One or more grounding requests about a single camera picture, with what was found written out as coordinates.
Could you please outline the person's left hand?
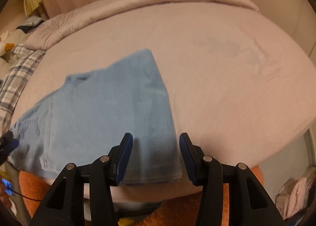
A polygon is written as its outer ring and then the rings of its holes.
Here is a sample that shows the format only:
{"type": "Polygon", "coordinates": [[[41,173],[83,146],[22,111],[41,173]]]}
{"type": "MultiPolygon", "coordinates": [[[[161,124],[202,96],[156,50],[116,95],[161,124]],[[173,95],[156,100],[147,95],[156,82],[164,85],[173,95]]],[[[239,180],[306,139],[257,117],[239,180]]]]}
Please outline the person's left hand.
{"type": "Polygon", "coordinates": [[[11,209],[11,201],[8,194],[5,192],[6,188],[3,182],[0,183],[0,198],[1,202],[3,203],[4,207],[7,209],[11,209]]]}

